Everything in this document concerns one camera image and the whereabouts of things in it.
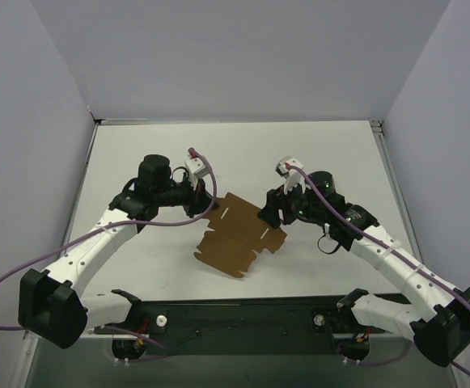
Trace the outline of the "cardboard box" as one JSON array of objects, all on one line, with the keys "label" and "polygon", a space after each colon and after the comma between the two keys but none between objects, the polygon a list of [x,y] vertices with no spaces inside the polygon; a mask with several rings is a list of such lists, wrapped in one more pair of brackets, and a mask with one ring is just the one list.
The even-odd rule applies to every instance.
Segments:
[{"label": "cardboard box", "polygon": [[262,251],[273,254],[281,248],[286,233],[270,228],[257,216],[255,205],[231,192],[217,204],[205,216],[207,231],[194,256],[228,276],[242,278]]}]

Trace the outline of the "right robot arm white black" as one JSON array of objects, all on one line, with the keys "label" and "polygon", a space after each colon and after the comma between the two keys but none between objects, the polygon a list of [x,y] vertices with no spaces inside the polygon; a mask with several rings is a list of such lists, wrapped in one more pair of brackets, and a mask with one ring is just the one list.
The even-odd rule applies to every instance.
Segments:
[{"label": "right robot arm white black", "polygon": [[320,227],[407,299],[401,304],[355,289],[337,309],[361,327],[402,336],[437,366],[450,365],[470,344],[470,288],[459,289],[410,255],[376,217],[336,192],[327,171],[306,174],[289,162],[276,171],[285,182],[267,192],[261,220],[274,229],[294,221]]}]

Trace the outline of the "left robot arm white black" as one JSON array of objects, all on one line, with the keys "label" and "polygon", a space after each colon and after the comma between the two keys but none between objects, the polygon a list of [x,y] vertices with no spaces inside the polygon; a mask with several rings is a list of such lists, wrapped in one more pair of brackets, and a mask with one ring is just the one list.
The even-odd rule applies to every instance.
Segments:
[{"label": "left robot arm white black", "polygon": [[117,194],[85,235],[68,243],[64,255],[44,270],[28,270],[19,284],[19,325],[59,348],[72,346],[81,334],[115,324],[123,332],[139,328],[140,300],[121,289],[84,297],[94,275],[146,226],[157,226],[161,208],[181,207],[189,225],[215,206],[216,191],[204,178],[213,176],[206,158],[188,151],[181,181],[173,179],[170,161],[159,154],[144,157],[136,177]]}]

